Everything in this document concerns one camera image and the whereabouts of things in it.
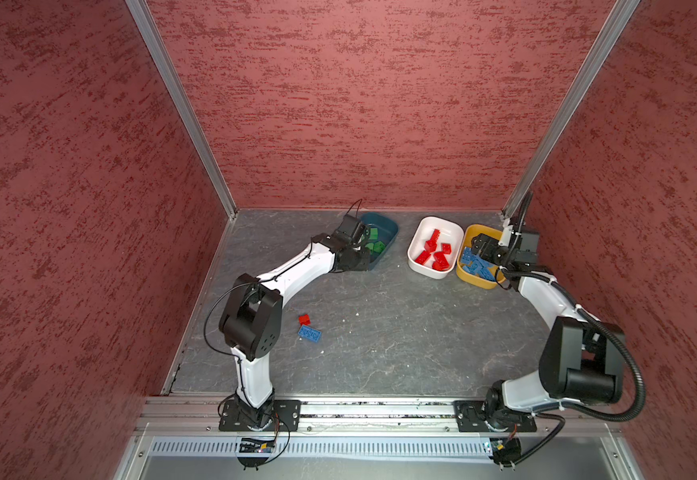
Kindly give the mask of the red long lego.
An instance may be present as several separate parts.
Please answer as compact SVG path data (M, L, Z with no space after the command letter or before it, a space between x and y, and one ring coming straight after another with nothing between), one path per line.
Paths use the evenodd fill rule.
M428 259L431 257L431 253L429 251L423 250L418 254L418 256L414 259L414 262L419 264L419 265L425 265L426 262L428 262Z
M434 245L438 244L439 236L440 236L440 230L434 229L429 240L428 240L428 243L432 243Z

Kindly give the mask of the blue long lego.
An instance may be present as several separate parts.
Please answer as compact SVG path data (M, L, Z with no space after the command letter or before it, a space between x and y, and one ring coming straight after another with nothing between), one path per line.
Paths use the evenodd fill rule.
M318 343L318 342L320 342L320 339L322 339L322 332L320 332L320 330L316 330L308 325L302 325L302 326L300 326L300 329L298 329L298 336L300 336L300 338L302 338L304 340Z
M470 247L464 248L460 257L461 269L485 281L495 281L494 265L475 254Z

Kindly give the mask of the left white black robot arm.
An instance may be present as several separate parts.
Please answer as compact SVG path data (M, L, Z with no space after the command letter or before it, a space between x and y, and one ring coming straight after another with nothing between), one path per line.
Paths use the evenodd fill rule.
M318 234L284 264L258 276L242 274L220 315L220 333L236 362L236 397L250 414L266 415L274 399L270 352L282 331L284 306L314 280L330 273L366 271L368 227L346 214L332 233Z

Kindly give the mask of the yellow plastic bin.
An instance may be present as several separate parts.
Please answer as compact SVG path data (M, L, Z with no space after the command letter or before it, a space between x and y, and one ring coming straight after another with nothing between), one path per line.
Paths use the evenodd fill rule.
M493 277L494 269L491 270L488 278L485 279L479 275L473 275L467 272L463 268L461 262L464 251L466 248L470 248L471 240L476 238L479 234L486 234L490 238L500 240L502 231L482 224L472 224L468 226L464 232L464 238L456 257L455 273L460 280L467 284L482 288L484 290L492 290L498 286Z

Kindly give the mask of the teal plastic bin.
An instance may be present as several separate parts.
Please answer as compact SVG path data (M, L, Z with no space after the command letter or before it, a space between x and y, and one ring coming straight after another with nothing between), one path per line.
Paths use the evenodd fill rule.
M380 262L380 259L390 250L390 247L392 246L399 231L398 225L390 218L376 212L368 212L363 214L359 220L364 225L364 232L362 233L362 238L359 240L359 247L366 246L371 250L370 246L372 246L374 242L383 242L385 244L384 252L376 253L377 265ZM378 240L370 242L367 239L367 230L370 227L378 229Z

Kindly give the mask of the white plastic bin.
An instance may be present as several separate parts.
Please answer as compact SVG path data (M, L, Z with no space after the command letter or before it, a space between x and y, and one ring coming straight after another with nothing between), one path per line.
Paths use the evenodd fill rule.
M446 278L454 270L463 240L464 231L459 225L439 217L424 217L407 248L408 266L435 280Z

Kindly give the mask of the right controller board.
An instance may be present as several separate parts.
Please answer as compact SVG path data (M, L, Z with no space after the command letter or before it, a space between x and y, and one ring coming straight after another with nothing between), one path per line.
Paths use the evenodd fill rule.
M489 445L490 458L500 469L514 469L522 458L521 442L518 438L493 438Z

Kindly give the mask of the controller board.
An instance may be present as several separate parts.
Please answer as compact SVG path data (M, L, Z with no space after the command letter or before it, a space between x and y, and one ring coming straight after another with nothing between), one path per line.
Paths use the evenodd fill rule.
M276 456L276 448L278 448L278 440L274 438L242 437L240 444L238 444L236 460L244 469L252 468L258 470L260 466Z
M500 469L514 469L522 458L521 442L518 438L493 438L489 445L490 458Z

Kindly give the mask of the left controller board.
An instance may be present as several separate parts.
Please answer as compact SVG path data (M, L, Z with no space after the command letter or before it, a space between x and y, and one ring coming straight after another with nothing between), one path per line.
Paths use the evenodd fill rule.
M236 460L244 469L252 468L258 470L260 466L276 456L276 448L278 448L278 440L274 438L242 437L240 444L238 444Z

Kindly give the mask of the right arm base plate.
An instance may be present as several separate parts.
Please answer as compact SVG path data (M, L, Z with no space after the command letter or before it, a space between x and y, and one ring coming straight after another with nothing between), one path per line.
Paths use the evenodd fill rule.
M531 414L490 406L481 400L456 400L454 418L461 433L534 433L536 423Z

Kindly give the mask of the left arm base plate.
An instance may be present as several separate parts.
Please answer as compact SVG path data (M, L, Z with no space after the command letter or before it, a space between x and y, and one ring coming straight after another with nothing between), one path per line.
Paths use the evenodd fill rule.
M284 432L296 432L300 424L300 400L268 399L258 408L250 407L238 396L224 401L218 412L220 432L274 432L284 428Z

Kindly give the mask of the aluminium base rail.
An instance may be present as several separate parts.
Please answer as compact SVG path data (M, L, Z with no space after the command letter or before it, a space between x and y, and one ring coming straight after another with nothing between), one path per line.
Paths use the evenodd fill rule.
M502 440L516 437L524 448L556 426L527 414L516 426L491 428L479 402L447 397L286 396L256 425L232 400L210 395L150 397L136 422L118 479L142 479L158 456L228 458L246 456L246 438L276 446L258 457L338 458L483 463L496 472L492 455Z

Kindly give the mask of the aluminium corner post right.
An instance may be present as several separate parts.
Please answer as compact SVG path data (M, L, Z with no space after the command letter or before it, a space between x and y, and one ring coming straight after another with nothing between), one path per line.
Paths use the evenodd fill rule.
M604 24L602 24L592 46L589 48L576 76L574 76L556 114L554 114L544 136L535 148L522 176L512 190L501 210L503 221L508 220L519 208L523 198L530 192L533 182L540 174L557 142L566 130L577 108L598 76L602 66L630 22L640 4L639 0L617 0L614 2Z

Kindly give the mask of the aluminium corner post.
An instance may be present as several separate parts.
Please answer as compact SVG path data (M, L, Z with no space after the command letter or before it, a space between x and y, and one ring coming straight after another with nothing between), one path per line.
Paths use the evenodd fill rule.
M230 188L222 175L220 166L218 166L218 160L216 160L216 156L212 152L210 142L208 142L208 138L206 138L206 134L204 134L204 130L202 130L200 125L200 120L198 120L198 116L196 116L196 112L192 107L192 102L190 102L190 98L188 98L188 94L180 81L180 76L158 31L156 20L154 20L154 16L148 7L148 2L144 0L126 0L126 6L128 6L128 11L134 18L134 22L136 22L136 28L138 28L138 32L140 32L140 36L142 36L142 40L144 40L144 44L148 48L148 53L156 66L156 70L158 70L158 74L160 74L160 78L162 78L162 82L164 82L164 86L166 86L166 90L168 90L168 94L170 94L170 99L178 112L178 116L180 116L180 120L182 120L182 124L184 124L184 128L186 128L186 133L192 140L194 150L196 150L206 170L206 174L208 174L208 178L212 182L212 187L218 199L222 202L222 206L224 206L226 216L230 220L236 219L238 217L238 206L236 206L236 202L232 198L232 192L230 192Z
M630 22L640 4L639 0L617 0L614 2L604 24L602 24L592 46L589 48L576 76L574 76L556 114L554 114L544 136L535 148L522 176L512 190L501 210L503 221L508 220L519 208L523 198L530 192L533 182L540 174L557 142L566 130L577 108L598 76L602 66Z

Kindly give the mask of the aluminium corner post left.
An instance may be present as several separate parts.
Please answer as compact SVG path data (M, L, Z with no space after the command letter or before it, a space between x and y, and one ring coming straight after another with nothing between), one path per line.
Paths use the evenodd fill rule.
M184 128L186 128L186 133L192 140L194 150L196 150L206 170L206 174L208 174L208 178L212 182L212 187L218 199L222 202L222 206L224 206L226 216L230 220L236 219L238 217L238 206L236 206L236 202L232 198L232 192L230 192L230 188L222 175L220 166L218 166L218 160L216 160L216 156L212 152L210 142L208 142L208 138L206 138L206 134L204 134L204 130L202 130L200 125L200 120L198 120L198 116L196 116L196 112L192 107L192 102L190 102L190 98L188 98L188 94L180 81L180 76L158 31L156 20L154 20L154 16L148 7L148 2L144 0L126 0L126 6L128 6L128 11L134 18L134 22L136 22L136 28L138 28L138 32L140 32L140 36L142 36L142 40L144 40L144 44L148 48L148 53L156 66L156 70L158 70L158 74L160 74L160 78L162 78L162 82L164 82L164 86L166 86L166 90L168 90L168 94L170 94L170 99L178 112L178 116L180 116L180 120L182 120L182 124L184 124Z

